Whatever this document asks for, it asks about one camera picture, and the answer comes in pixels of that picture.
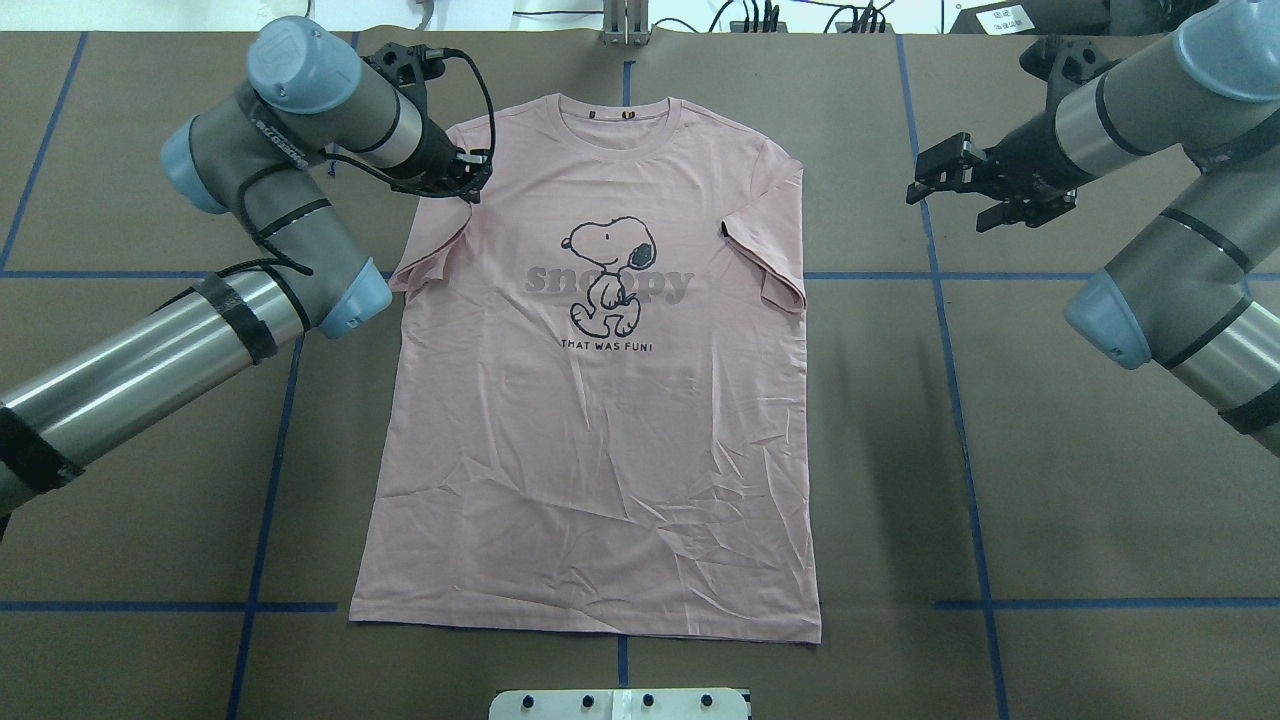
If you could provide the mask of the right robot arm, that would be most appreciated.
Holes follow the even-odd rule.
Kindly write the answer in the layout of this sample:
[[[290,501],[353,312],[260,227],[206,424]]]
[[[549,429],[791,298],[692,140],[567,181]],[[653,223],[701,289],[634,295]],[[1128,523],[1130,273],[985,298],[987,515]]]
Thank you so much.
[[[1089,184],[1152,211],[1069,301],[1119,366],[1155,364],[1238,434],[1277,452],[1277,314],[1249,278],[1277,251],[1277,4],[1217,1],[1125,58],[1043,36],[1020,55],[1044,86],[1030,119],[983,147],[920,150],[905,200],[975,193],[979,232],[1037,228]]]

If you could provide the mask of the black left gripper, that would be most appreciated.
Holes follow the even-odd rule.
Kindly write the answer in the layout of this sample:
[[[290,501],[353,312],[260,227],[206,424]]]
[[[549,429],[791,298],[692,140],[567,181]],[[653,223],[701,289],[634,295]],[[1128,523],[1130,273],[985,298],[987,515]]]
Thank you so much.
[[[479,201],[493,170],[493,149],[467,150],[426,120],[419,146],[408,160],[392,168],[392,186],[425,199]]]

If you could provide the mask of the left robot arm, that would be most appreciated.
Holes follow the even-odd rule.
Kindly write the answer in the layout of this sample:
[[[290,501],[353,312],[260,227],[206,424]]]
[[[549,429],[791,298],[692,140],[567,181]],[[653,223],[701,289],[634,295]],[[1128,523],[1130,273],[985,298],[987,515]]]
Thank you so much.
[[[390,305],[376,261],[319,187],[333,161],[416,199],[479,200],[494,147],[467,150],[429,115],[454,47],[360,54],[305,15],[269,22],[244,78],[163,145],[170,186],[232,217],[257,256],[210,272],[133,325],[3,393],[3,519],[236,374],[317,331],[339,340]]]

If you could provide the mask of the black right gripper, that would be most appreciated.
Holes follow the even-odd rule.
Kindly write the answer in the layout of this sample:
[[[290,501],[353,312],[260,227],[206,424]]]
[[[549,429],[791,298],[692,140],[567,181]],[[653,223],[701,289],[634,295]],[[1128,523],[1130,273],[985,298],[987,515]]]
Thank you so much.
[[[1096,179],[1062,150],[1053,118],[1038,115],[982,149],[968,132],[957,132],[922,151],[915,160],[915,183],[969,186],[997,200],[975,218],[975,231],[1001,225],[1039,228],[1076,208],[1076,191]]]

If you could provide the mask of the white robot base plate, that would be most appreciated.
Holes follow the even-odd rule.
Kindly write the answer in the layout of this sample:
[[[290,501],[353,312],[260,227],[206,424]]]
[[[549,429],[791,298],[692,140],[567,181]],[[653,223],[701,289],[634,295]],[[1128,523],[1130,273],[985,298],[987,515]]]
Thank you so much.
[[[751,719],[749,691],[728,687],[503,691],[489,719]]]

